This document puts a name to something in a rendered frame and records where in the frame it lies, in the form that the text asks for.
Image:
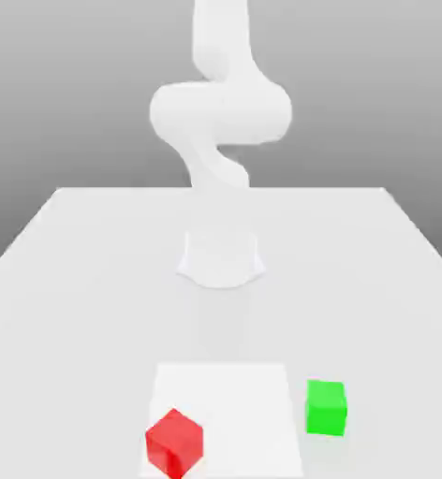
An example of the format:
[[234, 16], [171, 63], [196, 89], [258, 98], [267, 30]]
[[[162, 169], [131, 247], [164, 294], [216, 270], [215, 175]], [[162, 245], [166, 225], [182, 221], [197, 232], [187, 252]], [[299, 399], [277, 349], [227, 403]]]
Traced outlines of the small red cube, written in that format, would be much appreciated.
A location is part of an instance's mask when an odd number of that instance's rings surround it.
[[203, 458], [204, 430], [175, 408], [145, 432], [148, 462], [169, 479], [183, 477]]

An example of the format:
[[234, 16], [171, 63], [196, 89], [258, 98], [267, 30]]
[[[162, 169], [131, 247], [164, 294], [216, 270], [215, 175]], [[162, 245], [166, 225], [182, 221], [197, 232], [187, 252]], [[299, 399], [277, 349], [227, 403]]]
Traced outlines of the small green cube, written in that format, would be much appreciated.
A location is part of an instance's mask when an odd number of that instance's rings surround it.
[[346, 431], [347, 399], [342, 382], [308, 379], [305, 430], [308, 434], [342, 437]]

